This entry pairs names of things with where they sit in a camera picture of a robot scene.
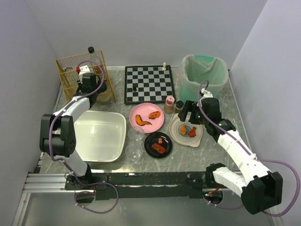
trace trash can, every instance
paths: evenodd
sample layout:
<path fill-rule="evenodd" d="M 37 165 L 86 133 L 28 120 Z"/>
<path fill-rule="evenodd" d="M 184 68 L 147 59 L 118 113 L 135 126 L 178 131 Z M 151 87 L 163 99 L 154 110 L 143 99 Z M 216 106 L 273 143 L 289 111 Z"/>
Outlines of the trash can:
<path fill-rule="evenodd" d="M 216 97 L 229 77 L 225 61 L 203 55 L 187 55 L 176 74 L 181 82 L 180 100 L 184 103 L 186 100 L 198 101 L 198 89 L 205 79 L 209 80 L 208 90 Z"/>

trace black chess piece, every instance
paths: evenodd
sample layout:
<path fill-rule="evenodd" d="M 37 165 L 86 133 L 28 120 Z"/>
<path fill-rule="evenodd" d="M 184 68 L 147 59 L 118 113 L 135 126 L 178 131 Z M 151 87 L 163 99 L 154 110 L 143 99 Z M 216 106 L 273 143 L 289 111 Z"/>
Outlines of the black chess piece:
<path fill-rule="evenodd" d="M 138 84 L 133 84 L 133 91 L 136 92 L 138 88 Z"/>

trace chessboard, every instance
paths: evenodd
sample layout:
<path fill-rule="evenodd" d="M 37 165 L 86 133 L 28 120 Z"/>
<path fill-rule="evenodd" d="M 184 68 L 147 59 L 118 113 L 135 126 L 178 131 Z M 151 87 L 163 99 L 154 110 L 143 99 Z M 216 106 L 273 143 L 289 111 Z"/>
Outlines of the chessboard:
<path fill-rule="evenodd" d="M 124 103 L 126 105 L 165 103 L 167 96 L 173 96 L 174 82 L 170 65 L 126 67 Z"/>

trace spice jar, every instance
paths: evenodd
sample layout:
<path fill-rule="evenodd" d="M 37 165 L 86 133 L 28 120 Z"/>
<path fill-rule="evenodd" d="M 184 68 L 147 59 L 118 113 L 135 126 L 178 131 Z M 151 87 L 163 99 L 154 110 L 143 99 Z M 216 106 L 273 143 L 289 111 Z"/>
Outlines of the spice jar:
<path fill-rule="evenodd" d="M 174 110 L 174 112 L 175 112 L 175 113 L 180 113 L 181 110 L 183 109 L 183 107 L 184 107 L 183 101 L 178 100 L 177 103 L 176 103 L 176 105 L 175 105 L 175 110 Z"/>
<path fill-rule="evenodd" d="M 174 97 L 168 96 L 165 101 L 164 112 L 166 114 L 172 114 L 174 112 Z"/>

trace marble tabletop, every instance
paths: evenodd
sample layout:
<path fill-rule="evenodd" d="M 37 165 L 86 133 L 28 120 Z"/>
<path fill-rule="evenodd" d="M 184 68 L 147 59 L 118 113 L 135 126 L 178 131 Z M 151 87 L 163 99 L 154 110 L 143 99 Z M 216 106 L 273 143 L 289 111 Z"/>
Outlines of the marble tabletop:
<path fill-rule="evenodd" d="M 108 102 L 102 103 L 97 101 L 91 110 L 118 112 L 124 115 L 127 120 L 127 131 L 131 128 L 129 122 L 129 114 L 135 105 L 124 104 L 124 69 L 109 70 L 109 75 L 115 91 L 117 103 L 111 97 Z M 179 97 L 180 82 L 177 79 L 176 73 L 173 70 L 174 88 L 176 97 Z M 247 144 L 246 134 L 243 129 L 241 118 L 238 113 L 238 108 L 231 90 L 229 81 L 218 94 L 217 98 L 220 101 L 220 110 L 223 118 L 229 119 L 239 131 L 243 141 Z M 66 104 L 63 93 L 60 96 L 57 109 L 61 109 Z M 159 131 L 166 133 L 172 139 L 169 133 L 169 125 L 172 121 L 173 114 L 165 113 L 165 121 Z M 125 154 L 125 147 L 129 143 L 129 138 L 126 136 L 124 148 L 121 156 L 114 162 L 88 162 L 91 169 L 97 172 L 182 172 L 182 171 L 205 171 L 206 167 L 211 163 L 221 162 L 230 170 L 238 170 L 231 157 L 221 148 L 214 139 L 206 133 L 203 128 L 203 137 L 199 147 L 187 147 L 176 143 L 173 139 L 173 149 L 170 155 L 163 159 L 154 159 L 145 151 L 141 160 L 138 163 L 133 163 Z M 59 162 L 52 162 L 50 157 L 45 154 L 40 173 L 65 173 L 67 170 Z"/>

